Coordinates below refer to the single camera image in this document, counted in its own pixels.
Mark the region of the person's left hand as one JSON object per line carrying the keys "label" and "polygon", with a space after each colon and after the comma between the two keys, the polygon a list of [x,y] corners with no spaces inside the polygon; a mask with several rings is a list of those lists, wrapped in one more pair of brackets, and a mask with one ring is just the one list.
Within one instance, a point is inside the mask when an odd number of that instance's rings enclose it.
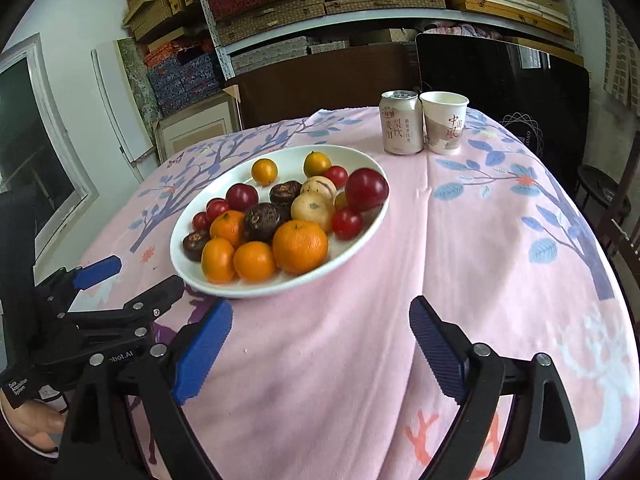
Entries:
{"label": "person's left hand", "polygon": [[30,450],[47,457],[58,455],[53,436],[63,433],[65,414],[38,401],[27,401],[19,408],[12,408],[4,393],[1,393],[1,409],[11,430]]}

